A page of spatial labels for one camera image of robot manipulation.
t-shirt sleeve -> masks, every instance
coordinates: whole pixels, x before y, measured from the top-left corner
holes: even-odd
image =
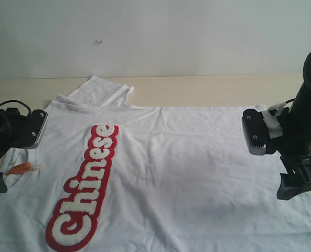
[[[69,94],[68,98],[74,102],[95,107],[121,106],[127,102],[128,95],[133,90],[134,87],[93,76]]]

white t-shirt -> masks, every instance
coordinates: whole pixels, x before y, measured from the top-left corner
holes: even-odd
[[[248,107],[136,107],[131,91],[92,77],[48,106],[37,149],[9,151],[5,172],[43,167],[6,177],[0,252],[311,251],[311,194],[277,200],[285,169],[248,152]]]

red and white lettering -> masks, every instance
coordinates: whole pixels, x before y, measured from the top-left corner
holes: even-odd
[[[77,175],[69,178],[63,186],[70,196],[57,202],[46,228],[46,241],[54,250],[77,251],[96,232],[118,131],[115,125],[92,127],[85,161]]]

white wall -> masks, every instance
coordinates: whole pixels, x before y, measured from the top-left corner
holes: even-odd
[[[0,78],[297,72],[310,51],[311,0],[0,0]]]

beige table surface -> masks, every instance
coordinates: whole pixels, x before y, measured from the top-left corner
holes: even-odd
[[[295,97],[302,84],[301,73],[106,79],[134,86],[129,104],[163,107],[271,106]],[[66,96],[85,81],[87,79],[0,80],[0,102],[17,99],[32,109],[43,109],[58,94]]]

